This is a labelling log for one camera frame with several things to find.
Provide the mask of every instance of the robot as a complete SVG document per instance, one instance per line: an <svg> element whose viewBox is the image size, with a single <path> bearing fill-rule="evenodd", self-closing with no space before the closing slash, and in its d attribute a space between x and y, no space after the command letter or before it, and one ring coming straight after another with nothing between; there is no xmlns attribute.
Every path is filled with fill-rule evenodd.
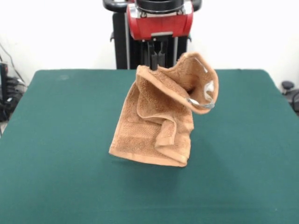
<svg viewBox="0 0 299 224"><path fill-rule="evenodd" d="M193 13L201 0L103 0L114 12L117 69L173 67L187 51Z"/></svg>

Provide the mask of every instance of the orange towel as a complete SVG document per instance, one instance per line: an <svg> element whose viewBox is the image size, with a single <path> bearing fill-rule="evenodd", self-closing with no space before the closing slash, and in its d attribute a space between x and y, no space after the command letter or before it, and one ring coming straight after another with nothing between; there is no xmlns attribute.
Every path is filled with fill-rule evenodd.
<svg viewBox="0 0 299 224"><path fill-rule="evenodd" d="M109 153L142 163L186 166L192 111L208 113L218 89L215 70L198 53L184 53L169 69L138 66Z"/></svg>

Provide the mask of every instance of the green table surface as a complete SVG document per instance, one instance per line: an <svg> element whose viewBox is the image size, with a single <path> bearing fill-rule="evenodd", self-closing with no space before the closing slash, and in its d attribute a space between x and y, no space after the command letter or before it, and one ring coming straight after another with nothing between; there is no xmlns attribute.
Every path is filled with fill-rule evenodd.
<svg viewBox="0 0 299 224"><path fill-rule="evenodd" d="M298 224L298 118L266 72L217 72L186 168L108 154L135 71L37 72L0 140L0 224Z"/></svg>

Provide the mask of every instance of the towel fold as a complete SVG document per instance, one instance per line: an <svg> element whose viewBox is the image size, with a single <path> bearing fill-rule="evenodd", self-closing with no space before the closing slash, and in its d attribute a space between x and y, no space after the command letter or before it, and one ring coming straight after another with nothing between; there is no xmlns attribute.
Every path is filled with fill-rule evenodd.
<svg viewBox="0 0 299 224"><path fill-rule="evenodd" d="M208 113L218 89L215 70L197 52L184 53L169 69L138 66L109 153L136 162L186 166L192 112Z"/></svg>

